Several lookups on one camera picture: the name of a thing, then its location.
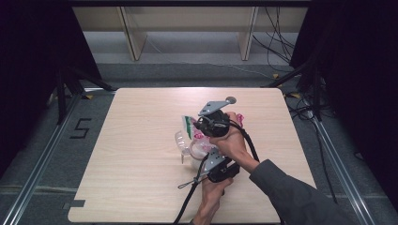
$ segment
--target metal rail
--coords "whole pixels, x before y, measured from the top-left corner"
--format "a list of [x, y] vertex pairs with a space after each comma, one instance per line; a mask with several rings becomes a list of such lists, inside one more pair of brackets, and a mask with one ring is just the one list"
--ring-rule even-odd
[[81, 96], [76, 95], [73, 96], [71, 102], [68, 106], [67, 114], [59, 125], [55, 127], [52, 137], [44, 148], [43, 153], [41, 154], [38, 162], [35, 165], [35, 168], [30, 173], [29, 178], [23, 185], [21, 192], [19, 193], [17, 199], [14, 204], [8, 209], [5, 220], [3, 221], [3, 225], [16, 225], [20, 221], [23, 212], [26, 206], [29, 204], [30, 199], [32, 198], [33, 193], [35, 192], [36, 186], [44, 174], [44, 171], [52, 158], [52, 155], [58, 145], [62, 134], [67, 126], [70, 116], [72, 115], [77, 103], [79, 102]]
[[360, 224], [375, 224], [375, 221], [369, 211], [365, 200], [363, 200], [362, 196], [360, 195], [357, 186], [354, 184], [354, 181], [348, 173], [347, 168], [343, 164], [343, 161], [337, 153], [337, 150], [334, 147], [333, 142], [331, 141], [329, 134], [326, 132], [322, 122], [319, 122], [315, 118], [313, 119], [313, 121], [324, 141], [324, 144], [326, 146], [326, 152], [329, 156], [331, 165], [333, 166], [334, 171], [336, 172], [340, 182], [342, 183], [343, 189], [348, 197], [348, 200], [351, 202], [355, 213], [357, 214]]

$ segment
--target black tripod stand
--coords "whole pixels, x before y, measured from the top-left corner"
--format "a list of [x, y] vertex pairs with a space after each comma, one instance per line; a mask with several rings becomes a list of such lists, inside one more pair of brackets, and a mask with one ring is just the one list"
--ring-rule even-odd
[[311, 53], [308, 60], [295, 70], [289, 72], [278, 81], [275, 81], [267, 87], [277, 87], [282, 83], [289, 81], [290, 79], [301, 74], [301, 78], [298, 82], [297, 88], [301, 92], [308, 91], [310, 86], [313, 87], [314, 104], [313, 111], [314, 116], [321, 121], [320, 116], [320, 91], [321, 91], [321, 72], [325, 64], [325, 58], [327, 55], [336, 47], [339, 36], [341, 35], [341, 29], [344, 22], [344, 5], [345, 1], [340, 3], [337, 11], [333, 17], [329, 20], [325, 26], [320, 39], [314, 46], [314, 50]]

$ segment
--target black cable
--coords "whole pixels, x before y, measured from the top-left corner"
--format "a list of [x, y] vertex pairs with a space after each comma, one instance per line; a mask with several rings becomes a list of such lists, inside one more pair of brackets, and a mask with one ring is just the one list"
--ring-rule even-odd
[[235, 121], [231, 120], [231, 122], [234, 122], [234, 123], [230, 123], [230, 126], [237, 128], [240, 131], [240, 133], [243, 135], [243, 138], [248, 143], [254, 160], [260, 161], [260, 158], [258, 158], [258, 156], [257, 156], [257, 152], [255, 151], [254, 144], [253, 144], [252, 139], [250, 138], [249, 134], [246, 132], [246, 130], [244, 128], [242, 128], [241, 126], [236, 124]]
[[190, 199], [193, 195], [193, 192], [196, 190], [196, 187], [201, 183], [201, 181], [199, 181], [200, 173], [202, 171], [203, 164], [205, 163], [207, 158], [208, 158], [208, 154], [202, 159], [202, 161], [200, 163], [200, 166], [198, 169], [198, 174], [196, 175], [196, 177], [193, 178], [193, 184], [192, 184], [191, 190], [188, 193], [187, 198], [185, 198], [185, 201], [181, 206], [181, 210], [179, 211], [178, 216], [176, 217], [176, 220], [173, 222], [173, 224], [175, 224], [175, 225], [178, 224], [179, 220], [181, 219], [182, 215], [184, 214], [184, 211], [187, 208], [188, 202], [190, 201]]
[[328, 170], [326, 168], [325, 157], [324, 157], [323, 147], [322, 147], [322, 141], [321, 141], [321, 138], [319, 137], [320, 136], [319, 130], [318, 130], [318, 127], [315, 125], [315, 123], [313, 121], [311, 121], [311, 122], [313, 123], [314, 128], [316, 130], [316, 138], [318, 139], [319, 152], [320, 152], [321, 160], [322, 160], [322, 167], [323, 167], [323, 170], [324, 170], [324, 174], [326, 176], [326, 180], [328, 182], [328, 186], [329, 186], [329, 189], [330, 189], [331, 197], [333, 198], [333, 201], [337, 204], [336, 195], [334, 193], [333, 186], [331, 185], [331, 182], [330, 182], [330, 179], [329, 179]]
[[261, 45], [261, 47], [263, 47], [263, 48], [265, 48], [265, 49], [271, 51], [272, 53], [278, 55], [281, 59], [284, 60], [284, 62], [289, 63], [289, 59], [288, 59], [287, 57], [285, 57], [285, 56], [283, 56], [282, 54], [280, 54], [279, 52], [276, 52], [275, 50], [273, 50], [273, 49], [267, 47], [265, 44], [261, 43], [261, 42], [257, 39], [257, 37], [253, 36], [253, 38]]
[[299, 117], [301, 120], [307, 120], [307, 121], [310, 121], [310, 122], [313, 124], [313, 126], [314, 126], [314, 128], [315, 128], [315, 132], [316, 132], [316, 139], [317, 139], [318, 145], [319, 145], [319, 153], [320, 153], [320, 157], [321, 157], [321, 162], [322, 162], [323, 171], [324, 171], [324, 174], [325, 174], [325, 177], [326, 177], [328, 186], [329, 186], [329, 190], [330, 190], [331, 197], [333, 198], [333, 201], [334, 201], [335, 203], [337, 203], [336, 195], [335, 195], [335, 193], [334, 193], [333, 186], [331, 185], [331, 182], [330, 182], [330, 179], [329, 179], [328, 170], [327, 170], [327, 168], [326, 168], [325, 157], [324, 157], [324, 150], [323, 150], [323, 145], [322, 145], [322, 141], [321, 141], [321, 138], [320, 138], [320, 132], [319, 132], [319, 129], [318, 129], [318, 127], [316, 126], [315, 122], [313, 121], [313, 119], [314, 119], [314, 114], [312, 113], [312, 116], [311, 116], [311, 117], [308, 117], [307, 115], [303, 114], [303, 112], [309, 111], [313, 106], [310, 105], [310, 106], [305, 106], [305, 107], [299, 108], [299, 104], [300, 104], [300, 102], [302, 102], [302, 101], [304, 100], [304, 98], [302, 98], [302, 99], [298, 102], [297, 107], [296, 107], [296, 109], [295, 109], [295, 111], [297, 111], [297, 114], [296, 114], [295, 116], [293, 116], [292, 119], [294, 119], [294, 117], [296, 117], [296, 116], [298, 115], [298, 117]]

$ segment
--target tape mark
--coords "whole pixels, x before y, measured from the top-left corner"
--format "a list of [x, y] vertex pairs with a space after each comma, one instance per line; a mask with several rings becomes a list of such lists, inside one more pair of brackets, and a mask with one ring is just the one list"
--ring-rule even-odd
[[78, 131], [84, 131], [84, 135], [83, 136], [70, 136], [70, 139], [85, 139], [85, 136], [87, 135], [87, 132], [90, 128], [82, 128], [79, 127], [80, 123], [82, 123], [82, 121], [91, 121], [91, 118], [81, 118], [79, 119], [79, 121], [77, 122], [77, 125], [75, 127], [74, 130], [78, 130]]

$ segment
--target cable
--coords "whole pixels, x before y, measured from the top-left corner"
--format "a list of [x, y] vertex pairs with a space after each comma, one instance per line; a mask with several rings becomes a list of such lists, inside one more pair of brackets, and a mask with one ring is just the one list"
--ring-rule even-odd
[[200, 173], [202, 171], [203, 164], [205, 163], [207, 158], [208, 158], [208, 154], [202, 159], [199, 169], [198, 169], [198, 173], [196, 174], [196, 177], [193, 178], [193, 184], [192, 184], [191, 190], [188, 193], [188, 196], [185, 199], [184, 203], [182, 204], [181, 210], [179, 211], [178, 216], [176, 217], [176, 220], [173, 222], [173, 224], [178, 224], [179, 220], [181, 219], [182, 215], [184, 214], [185, 209], [187, 208], [188, 203], [190, 202], [193, 192], [196, 190], [196, 187], [202, 182], [202, 181], [199, 181]]
[[[164, 54], [164, 52], [162, 52], [158, 47], [156, 47], [156, 45], [155, 45], [149, 38], [147, 38], [146, 41], [147, 41], [158, 53]], [[167, 62], [171, 63], [171, 64], [199, 65], [199, 64], [188, 63], [188, 62], [184, 62], [184, 61], [173, 62], [173, 61], [171, 61], [171, 60], [169, 60], [169, 59], [167, 59], [167, 58], [165, 58], [165, 60], [166, 60]], [[262, 75], [263, 77], [268, 78], [268, 79], [271, 79], [271, 80], [273, 80], [273, 81], [276, 80], [275, 78], [270, 77], [270, 76], [268, 76], [267, 74], [264, 74], [264, 73], [261, 73], [261, 72], [258, 72], [258, 71], [252, 71], [252, 70], [240, 68], [240, 67], [233, 66], [233, 65], [226, 65], [226, 64], [211, 64], [211, 63], [205, 63], [205, 64], [207, 64], [207, 65], [212, 65], [212, 66], [216, 66], [216, 67], [226, 67], [226, 68], [229, 68], [229, 67], [230, 67], [230, 68], [234, 68], [234, 69], [237, 69], [237, 70], [240, 70], [240, 71], [244, 71], [244, 72], [260, 74], [260, 75]]]
[[332, 186], [332, 184], [331, 184], [331, 182], [330, 182], [330, 179], [329, 179], [328, 170], [327, 170], [327, 168], [326, 168], [325, 157], [324, 157], [324, 150], [323, 150], [323, 145], [322, 145], [322, 141], [321, 141], [321, 138], [320, 138], [320, 132], [319, 132], [319, 130], [318, 130], [316, 124], [315, 124], [314, 121], [313, 121], [313, 119], [314, 119], [314, 114], [311, 113], [311, 117], [309, 117], [309, 116], [303, 114], [304, 112], [311, 111], [311, 110], [313, 109], [313, 106], [311, 106], [311, 105], [306, 105], [305, 107], [300, 107], [300, 108], [299, 108], [300, 102], [303, 102], [303, 103], [305, 104], [305, 102], [304, 102], [305, 95], [304, 95], [304, 94], [302, 94], [302, 95], [303, 95], [303, 98], [298, 102], [298, 104], [297, 104], [297, 106], [296, 106], [296, 109], [293, 109], [293, 108], [290, 107], [290, 106], [288, 106], [288, 107], [292, 109], [292, 111], [290, 111], [290, 112], [295, 112], [295, 113], [296, 113], [296, 115], [292, 116], [292, 119], [294, 119], [294, 118], [298, 115], [298, 117], [300, 118], [300, 120], [310, 121], [310, 122], [313, 124], [314, 129], [315, 129], [315, 132], [316, 132], [316, 139], [317, 139], [317, 141], [318, 141], [319, 153], [320, 153], [321, 162], [322, 162], [322, 168], [323, 168], [323, 171], [324, 171], [324, 174], [325, 174], [325, 177], [326, 177], [328, 186], [329, 186], [330, 194], [331, 194], [331, 196], [332, 196], [332, 198], [333, 198], [333, 201], [334, 201], [335, 203], [337, 203], [336, 195], [335, 195], [335, 193], [334, 193], [333, 186]]
[[265, 48], [265, 49], [271, 51], [272, 53], [278, 55], [281, 59], [284, 60], [284, 62], [289, 63], [289, 59], [288, 59], [286, 56], [283, 56], [283, 55], [280, 54], [279, 52], [276, 52], [275, 50], [273, 50], [273, 49], [267, 47], [265, 44], [261, 43], [261, 42], [257, 39], [257, 37], [256, 37], [255, 35], [253, 35], [253, 38], [261, 45], [261, 47], [263, 47], [263, 48]]

